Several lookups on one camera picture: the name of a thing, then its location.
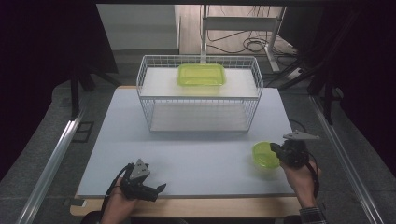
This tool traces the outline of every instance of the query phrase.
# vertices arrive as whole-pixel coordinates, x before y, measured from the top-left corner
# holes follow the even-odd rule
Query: black curtain
[[[365,7],[335,57],[341,106],[396,175],[396,7]]]
[[[73,67],[117,73],[92,1],[0,3],[1,173],[20,155]]]

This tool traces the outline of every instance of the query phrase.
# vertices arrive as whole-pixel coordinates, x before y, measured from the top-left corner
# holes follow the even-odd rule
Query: wooden table edge
[[[84,207],[70,206],[73,216],[100,211],[103,199],[86,199]],[[230,198],[230,199],[158,199],[141,201],[133,217],[285,217],[298,215],[296,197]]]
[[[117,89],[136,89],[136,86],[118,86]]]

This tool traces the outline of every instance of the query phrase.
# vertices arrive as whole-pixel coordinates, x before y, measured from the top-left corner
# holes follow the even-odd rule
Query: lime green bowl
[[[276,168],[279,166],[279,159],[276,153],[271,150],[269,142],[259,142],[252,149],[253,160],[257,165],[264,168]]]

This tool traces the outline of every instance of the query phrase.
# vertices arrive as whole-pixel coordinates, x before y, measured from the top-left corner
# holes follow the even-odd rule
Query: white wire basket
[[[177,68],[201,56],[146,55],[136,88],[151,132],[247,133],[262,96],[262,74],[252,56],[205,56],[224,67],[222,86],[181,87]]]

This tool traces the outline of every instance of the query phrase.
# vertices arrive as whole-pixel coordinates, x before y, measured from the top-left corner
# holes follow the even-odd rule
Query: sleeve
[[[300,209],[303,224],[327,224],[326,217],[318,207]]]

